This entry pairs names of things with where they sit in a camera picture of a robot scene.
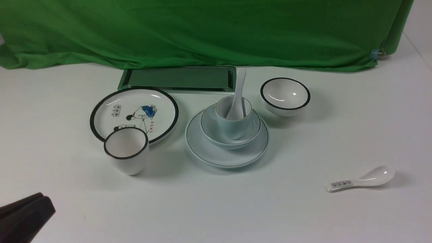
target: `spoon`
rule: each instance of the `spoon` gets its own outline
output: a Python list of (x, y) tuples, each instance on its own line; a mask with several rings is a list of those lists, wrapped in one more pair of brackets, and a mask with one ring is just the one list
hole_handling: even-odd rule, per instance
[(243, 92), (243, 85), (245, 83), (245, 77), (246, 70), (243, 68), (239, 68), (237, 70), (237, 79), (235, 81), (234, 100), (232, 101), (232, 105), (228, 112), (228, 115), (226, 115), (226, 118), (228, 120), (240, 120), (245, 117), (241, 96), (241, 93)]
[(394, 169), (390, 166), (379, 166), (358, 179), (333, 182), (327, 184), (326, 188), (328, 192), (336, 192), (356, 187), (379, 186), (391, 181), (393, 177)]

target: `green cloth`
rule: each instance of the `green cloth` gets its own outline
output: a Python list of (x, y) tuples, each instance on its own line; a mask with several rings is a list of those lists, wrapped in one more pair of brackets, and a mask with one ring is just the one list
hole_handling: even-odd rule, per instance
[(357, 71), (396, 51), (413, 0), (1, 0), (0, 65)]

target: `large plate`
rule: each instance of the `large plate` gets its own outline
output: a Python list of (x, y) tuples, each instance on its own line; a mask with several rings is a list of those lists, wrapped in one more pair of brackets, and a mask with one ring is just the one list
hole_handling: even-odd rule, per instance
[(117, 129), (136, 127), (147, 133), (149, 143), (163, 139), (175, 126), (178, 106), (167, 93), (134, 87), (105, 97), (93, 109), (90, 128), (102, 142)]

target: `cartoon illustration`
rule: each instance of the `cartoon illustration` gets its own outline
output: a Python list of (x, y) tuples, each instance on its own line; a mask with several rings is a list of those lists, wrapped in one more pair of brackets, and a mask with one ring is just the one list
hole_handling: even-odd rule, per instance
[(140, 129), (142, 129), (141, 127), (144, 125), (143, 130), (146, 133), (151, 133), (154, 125), (152, 120), (157, 111), (155, 105), (140, 106), (132, 115), (126, 116), (126, 120), (132, 121), (134, 119), (141, 119)]
[(136, 127), (135, 125), (118, 125), (117, 127), (114, 128), (114, 131), (118, 131), (122, 128), (134, 128)]

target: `green tray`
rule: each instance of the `green tray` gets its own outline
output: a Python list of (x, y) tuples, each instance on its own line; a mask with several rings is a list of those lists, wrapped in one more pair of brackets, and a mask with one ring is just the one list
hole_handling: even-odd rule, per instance
[(161, 90), (234, 92), (235, 79), (233, 66), (128, 69), (123, 72), (118, 90), (138, 86)]

